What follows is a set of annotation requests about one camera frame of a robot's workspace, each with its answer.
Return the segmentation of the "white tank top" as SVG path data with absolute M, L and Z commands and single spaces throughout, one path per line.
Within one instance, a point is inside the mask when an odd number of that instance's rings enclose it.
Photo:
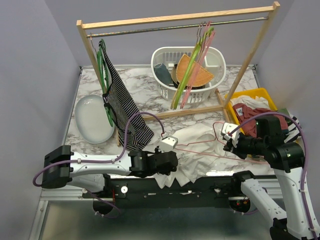
M 213 123 L 198 123 L 200 131 L 207 130 L 213 125 Z M 191 137 L 188 134 L 191 130 L 187 130 L 186 133 L 182 133 L 182 129 L 177 130 L 172 134 L 173 137 L 178 138 L 178 144 L 180 143 L 179 137 L 184 137 L 190 140 Z M 164 187 L 170 188 L 176 180 L 178 184 L 183 187 L 189 182 L 194 183 L 197 179 L 204 177 L 207 173 L 214 171 L 219 172 L 223 170 L 223 167 L 229 168 L 231 164 L 238 164 L 238 161 L 216 158 L 212 156 L 203 156 L 199 154 L 192 154 L 187 152 L 178 151 L 175 149 L 178 166 L 176 172 L 170 173 L 170 175 L 155 174 L 153 177 L 157 185 L 163 189 Z

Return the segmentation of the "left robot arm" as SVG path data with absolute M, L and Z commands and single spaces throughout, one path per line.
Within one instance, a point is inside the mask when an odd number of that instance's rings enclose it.
M 110 194 L 111 185 L 104 175 L 133 176 L 146 178 L 155 174 L 170 175 L 178 166 L 177 154 L 149 152 L 139 149 L 117 155 L 87 155 L 72 152 L 70 145 L 62 145 L 44 157 L 41 184 L 37 177 L 35 186 L 43 189 L 58 189 L 66 185 L 88 189 L 104 198 Z

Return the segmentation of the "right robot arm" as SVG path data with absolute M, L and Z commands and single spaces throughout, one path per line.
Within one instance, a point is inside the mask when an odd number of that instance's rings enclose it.
M 258 114 L 241 125 L 225 122 L 221 136 L 224 151 L 241 159 L 262 156 L 273 169 L 285 208 L 261 187 L 249 170 L 233 174 L 230 191 L 245 195 L 267 220 L 273 240 L 318 240 L 320 225 L 312 208 L 306 179 L 307 147 L 285 142 L 277 112 Z

